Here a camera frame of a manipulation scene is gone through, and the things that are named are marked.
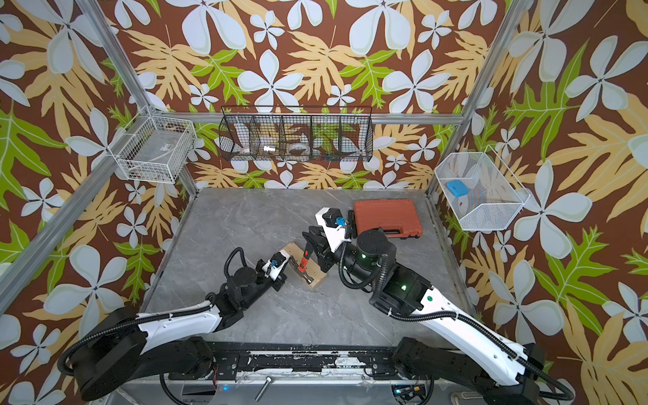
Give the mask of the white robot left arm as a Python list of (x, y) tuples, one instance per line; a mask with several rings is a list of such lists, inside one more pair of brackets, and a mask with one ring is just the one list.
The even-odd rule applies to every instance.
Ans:
[(235, 325), (268, 290), (280, 290), (287, 280), (286, 269), (297, 266), (281, 250), (252, 268), (237, 247), (225, 260), (225, 282), (219, 292), (173, 312), (115, 310), (61, 355), (57, 369), (74, 378), (84, 401), (104, 397), (144, 376), (206, 376), (214, 355), (202, 336)]

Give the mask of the claw hammer red black handle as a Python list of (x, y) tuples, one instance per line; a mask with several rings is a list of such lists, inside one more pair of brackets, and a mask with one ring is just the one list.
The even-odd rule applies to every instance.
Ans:
[(300, 275), (308, 285), (311, 285), (313, 283), (313, 281), (314, 281), (314, 278), (312, 278), (307, 273), (306, 267), (307, 267), (308, 262), (309, 262), (309, 260), (311, 258), (311, 255), (312, 255), (312, 246), (310, 244), (308, 244), (306, 246), (305, 250), (302, 251), (302, 257), (301, 257), (299, 263), (297, 263), (297, 248), (298, 248), (298, 246), (294, 245), (293, 249), (291, 251), (291, 258), (292, 258), (292, 261), (294, 262), (294, 268), (297, 271), (298, 275)]

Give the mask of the wooden board with nails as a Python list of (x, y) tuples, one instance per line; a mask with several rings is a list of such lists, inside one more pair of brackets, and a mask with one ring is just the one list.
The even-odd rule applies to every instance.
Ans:
[(294, 242), (283, 248), (296, 262), (296, 266), (291, 270), (298, 280), (305, 284), (311, 291), (315, 290), (326, 278), (327, 274), (317, 263), (317, 256), (313, 248), (307, 244), (305, 249), (301, 249)]

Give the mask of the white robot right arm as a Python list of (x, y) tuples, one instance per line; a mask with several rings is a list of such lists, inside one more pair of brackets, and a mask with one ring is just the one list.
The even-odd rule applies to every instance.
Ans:
[(344, 226), (312, 226), (302, 235), (305, 255), (325, 268), (337, 266), (343, 285), (371, 288), (370, 303), (393, 320), (420, 324), (453, 345), (435, 349), (405, 337), (393, 353), (403, 377), (443, 379), (478, 393), (487, 404), (536, 404), (543, 399), (572, 401), (572, 388), (543, 371), (545, 352), (518, 344), (471, 317), (430, 281), (397, 260), (397, 248), (381, 229), (352, 241)]

